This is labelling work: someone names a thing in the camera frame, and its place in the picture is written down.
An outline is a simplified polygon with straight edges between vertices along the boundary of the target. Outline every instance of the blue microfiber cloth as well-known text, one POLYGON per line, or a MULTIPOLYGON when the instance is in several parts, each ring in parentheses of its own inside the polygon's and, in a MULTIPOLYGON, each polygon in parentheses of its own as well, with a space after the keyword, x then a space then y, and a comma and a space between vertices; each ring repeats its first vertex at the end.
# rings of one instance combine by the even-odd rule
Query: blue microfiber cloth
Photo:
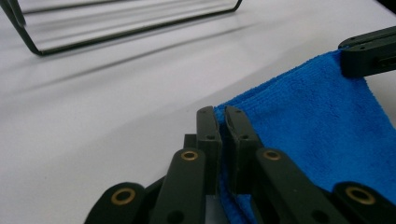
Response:
MULTIPOLYGON (((224 107, 236 106, 266 147, 286 152, 317 186, 355 181, 396 203, 396 131, 365 79, 342 76, 340 54, 320 55, 217 106, 219 124, 224 107)), ((250 196, 233 197, 226 179, 223 167, 220 199, 230 223, 256 223, 250 196)))

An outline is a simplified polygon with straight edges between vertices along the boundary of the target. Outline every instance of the white surface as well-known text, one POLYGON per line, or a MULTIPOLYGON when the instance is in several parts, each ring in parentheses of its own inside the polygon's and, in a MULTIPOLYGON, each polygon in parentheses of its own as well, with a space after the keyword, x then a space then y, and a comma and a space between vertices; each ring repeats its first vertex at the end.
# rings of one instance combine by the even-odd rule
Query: white surface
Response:
MULTIPOLYGON (((0 13, 0 223, 83 223, 109 187, 163 176, 197 109, 395 22, 370 0, 246 0, 229 16, 38 58, 0 13)), ((396 74, 367 79, 395 124, 396 74)))

